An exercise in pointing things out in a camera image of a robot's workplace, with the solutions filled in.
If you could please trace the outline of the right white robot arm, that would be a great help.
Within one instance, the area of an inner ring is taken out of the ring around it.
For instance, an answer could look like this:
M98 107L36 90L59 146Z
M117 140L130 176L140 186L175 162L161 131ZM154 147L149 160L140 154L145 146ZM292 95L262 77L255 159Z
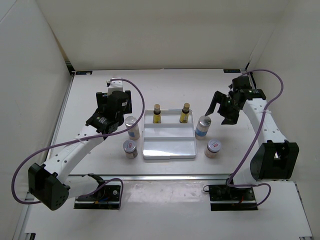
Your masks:
M216 105L224 118L223 125L235 125L240 112L249 119L255 132L254 141L258 150L247 167L237 167L224 193L230 200L238 199L243 188L262 182L288 180L291 178L299 154L298 144L290 142L281 133L261 89L231 90L228 94L216 91L206 115L211 115Z

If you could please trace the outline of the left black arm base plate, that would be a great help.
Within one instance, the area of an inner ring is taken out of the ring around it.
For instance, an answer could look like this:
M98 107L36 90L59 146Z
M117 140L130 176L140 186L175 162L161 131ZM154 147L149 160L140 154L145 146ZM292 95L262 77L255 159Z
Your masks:
M98 183L98 191L76 198L73 208L77 210L120 210L124 182L117 177L104 180L93 173L89 173L88 176Z

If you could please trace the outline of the yellow bottle cork cap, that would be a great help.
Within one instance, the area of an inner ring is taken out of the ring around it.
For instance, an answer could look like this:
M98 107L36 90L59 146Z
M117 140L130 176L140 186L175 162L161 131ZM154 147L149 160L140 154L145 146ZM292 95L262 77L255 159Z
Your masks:
M179 122L182 124L185 124L188 122L189 119L189 112L190 112L190 104L189 103L184 103L183 108L181 110Z
M161 107L159 104L154 105L153 109L153 123L160 124L161 123Z

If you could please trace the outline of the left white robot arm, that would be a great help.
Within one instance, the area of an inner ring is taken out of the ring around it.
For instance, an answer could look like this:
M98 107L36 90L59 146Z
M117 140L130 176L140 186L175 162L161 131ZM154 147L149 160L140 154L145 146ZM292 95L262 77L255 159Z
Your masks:
M105 194L103 180L93 173L75 181L68 176L91 150L124 123L125 114L132 113L131 92L98 92L96 98L98 108L78 133L76 141L51 159L42 164L34 163L28 169L29 192L52 211L69 198L88 194L93 200L100 200Z

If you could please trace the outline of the silver-lid pink-label shaker jar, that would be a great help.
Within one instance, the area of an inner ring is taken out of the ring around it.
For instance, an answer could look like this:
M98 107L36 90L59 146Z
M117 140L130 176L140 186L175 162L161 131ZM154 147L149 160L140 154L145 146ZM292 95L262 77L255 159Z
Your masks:
M140 138L140 129L137 124L137 119L134 116L128 116L125 118L125 126L128 129L127 133L131 140L138 140Z

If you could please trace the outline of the silver-lid blue-label shaker jar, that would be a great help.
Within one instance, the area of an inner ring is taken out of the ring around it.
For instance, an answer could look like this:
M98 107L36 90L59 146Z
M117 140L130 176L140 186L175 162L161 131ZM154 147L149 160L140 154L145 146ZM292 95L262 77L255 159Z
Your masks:
M209 116L201 116L198 120L196 129L195 129L195 138L202 140L206 137L208 130L211 126L211 118Z

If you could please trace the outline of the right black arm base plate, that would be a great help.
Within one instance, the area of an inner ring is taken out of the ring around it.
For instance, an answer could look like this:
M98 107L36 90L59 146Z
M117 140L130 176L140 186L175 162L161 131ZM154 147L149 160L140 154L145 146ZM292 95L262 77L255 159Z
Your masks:
M229 187L225 184L205 185L204 193L209 194L210 210L222 211L257 211L257 201L253 188Z

